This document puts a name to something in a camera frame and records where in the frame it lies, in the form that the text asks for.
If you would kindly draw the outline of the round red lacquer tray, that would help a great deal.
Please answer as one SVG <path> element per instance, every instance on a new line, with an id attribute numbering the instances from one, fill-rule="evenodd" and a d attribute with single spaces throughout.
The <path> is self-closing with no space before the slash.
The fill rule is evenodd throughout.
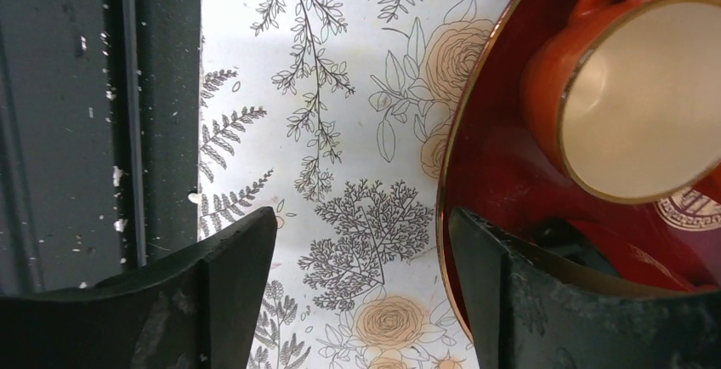
<path id="1" fill-rule="evenodd" d="M 516 235 L 549 219 L 581 220 L 625 278 L 677 291 L 720 284 L 720 206 L 695 190 L 616 205 L 557 172 L 525 128 L 519 83 L 527 60 L 566 26 L 577 0 L 510 0 L 476 61 L 452 123 L 437 200 L 439 261 L 463 329 L 468 314 L 448 224 L 468 207 Z"/>

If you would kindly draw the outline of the small orange cup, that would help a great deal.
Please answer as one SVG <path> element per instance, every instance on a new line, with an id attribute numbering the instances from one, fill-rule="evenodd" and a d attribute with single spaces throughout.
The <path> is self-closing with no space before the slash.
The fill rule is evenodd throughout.
<path id="1" fill-rule="evenodd" d="M 526 66 L 525 123 L 586 192 L 720 197 L 720 0 L 578 0 Z"/>

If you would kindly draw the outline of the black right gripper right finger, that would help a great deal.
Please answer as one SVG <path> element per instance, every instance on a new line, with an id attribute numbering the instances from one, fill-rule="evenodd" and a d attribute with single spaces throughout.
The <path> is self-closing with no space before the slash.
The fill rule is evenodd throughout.
<path id="1" fill-rule="evenodd" d="M 483 368 L 717 368 L 719 292 L 678 292 L 581 266 L 463 207 L 448 219 Z"/>

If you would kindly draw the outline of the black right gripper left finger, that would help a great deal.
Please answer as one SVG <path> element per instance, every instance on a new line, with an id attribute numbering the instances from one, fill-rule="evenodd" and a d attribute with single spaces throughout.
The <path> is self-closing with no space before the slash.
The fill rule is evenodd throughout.
<path id="1" fill-rule="evenodd" d="M 261 207 L 85 289 L 1 299 L 4 368 L 243 368 L 275 248 Z"/>

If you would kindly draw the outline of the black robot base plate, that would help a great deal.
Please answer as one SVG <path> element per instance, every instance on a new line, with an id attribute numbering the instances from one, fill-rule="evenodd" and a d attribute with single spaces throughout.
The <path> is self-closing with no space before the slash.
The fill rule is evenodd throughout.
<path id="1" fill-rule="evenodd" d="M 193 244 L 201 0 L 1 0 L 1 292 Z"/>

